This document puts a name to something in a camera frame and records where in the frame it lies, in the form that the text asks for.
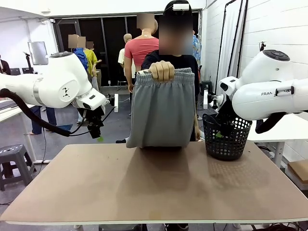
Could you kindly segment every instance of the white table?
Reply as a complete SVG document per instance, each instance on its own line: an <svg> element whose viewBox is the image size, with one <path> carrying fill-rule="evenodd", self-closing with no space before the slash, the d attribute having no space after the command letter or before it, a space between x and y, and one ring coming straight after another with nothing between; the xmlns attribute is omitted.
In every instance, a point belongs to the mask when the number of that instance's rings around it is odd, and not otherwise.
<svg viewBox="0 0 308 231"><path fill-rule="evenodd" d="M308 140L308 121L294 114L284 116L271 130L262 134L256 133L256 121L250 128L248 140L253 142L276 142L274 163L281 165L283 147L286 141Z"/></svg>
<svg viewBox="0 0 308 231"><path fill-rule="evenodd" d="M0 104L3 103L3 102L6 102L8 100L2 100L0 101ZM27 106L29 108L33 107L34 105L30 105L30 104L27 104ZM3 109L0 111L0 122L3 122L13 116L19 116L22 123L23 123L23 132L24 132L24 136L25 136L25 141L26 141L26 145L27 145L27 151L31 157L31 160L34 164L41 164L41 161L40 160L37 160L36 159L36 156L35 156L35 153L34 153L34 149L33 149L33 146L32 146L32 142L31 142L31 139L30 139L30 135L28 134L27 132L27 129L26 129L26 115L24 113L22 113L22 110L19 108L19 107L15 107L15 108L7 108L7 109Z"/></svg>

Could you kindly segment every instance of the black cap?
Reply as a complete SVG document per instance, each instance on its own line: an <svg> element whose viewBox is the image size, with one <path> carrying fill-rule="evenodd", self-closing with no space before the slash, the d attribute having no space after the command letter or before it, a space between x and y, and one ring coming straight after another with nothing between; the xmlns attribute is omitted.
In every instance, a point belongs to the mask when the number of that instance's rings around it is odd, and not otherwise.
<svg viewBox="0 0 308 231"><path fill-rule="evenodd" d="M160 18L162 26L170 27L174 30L182 30L184 28L193 29L193 12L189 5L187 11L174 11L174 4L189 4L187 0L173 0L167 4L163 16Z"/></svg>

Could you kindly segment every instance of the person's hand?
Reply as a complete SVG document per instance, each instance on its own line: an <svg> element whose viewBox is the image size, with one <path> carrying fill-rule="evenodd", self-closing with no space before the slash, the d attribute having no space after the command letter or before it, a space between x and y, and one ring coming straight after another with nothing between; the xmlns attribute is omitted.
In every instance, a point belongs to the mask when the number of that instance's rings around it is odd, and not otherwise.
<svg viewBox="0 0 308 231"><path fill-rule="evenodd" d="M128 85L128 91L129 91L130 93L133 93L133 89L134 89L134 85L133 85L133 84L129 84L129 85Z"/></svg>
<svg viewBox="0 0 308 231"><path fill-rule="evenodd" d="M200 129L199 126L194 126L194 136L196 137L196 141L200 140Z"/></svg>
<svg viewBox="0 0 308 231"><path fill-rule="evenodd" d="M174 78L174 66L170 62L160 61L152 63L148 71L158 81L169 81Z"/></svg>

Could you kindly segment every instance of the yellow shirt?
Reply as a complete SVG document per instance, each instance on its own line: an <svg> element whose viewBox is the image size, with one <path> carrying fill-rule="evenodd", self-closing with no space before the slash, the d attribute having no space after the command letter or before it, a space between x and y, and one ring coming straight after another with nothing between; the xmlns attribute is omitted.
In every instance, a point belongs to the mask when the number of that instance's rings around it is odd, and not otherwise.
<svg viewBox="0 0 308 231"><path fill-rule="evenodd" d="M97 58L95 53L92 50L85 49L84 53L86 54L88 60L88 73L93 76L92 68L95 62L97 62Z"/></svg>

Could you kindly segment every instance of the gray pants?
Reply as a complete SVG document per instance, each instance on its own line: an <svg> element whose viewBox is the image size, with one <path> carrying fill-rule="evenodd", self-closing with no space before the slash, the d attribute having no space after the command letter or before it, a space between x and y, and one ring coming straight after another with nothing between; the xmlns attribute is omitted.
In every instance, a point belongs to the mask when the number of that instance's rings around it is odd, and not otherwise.
<svg viewBox="0 0 308 231"><path fill-rule="evenodd" d="M168 82L158 82L151 73L139 72L126 146L185 147L191 138L194 115L194 73L190 68L177 69Z"/></svg>

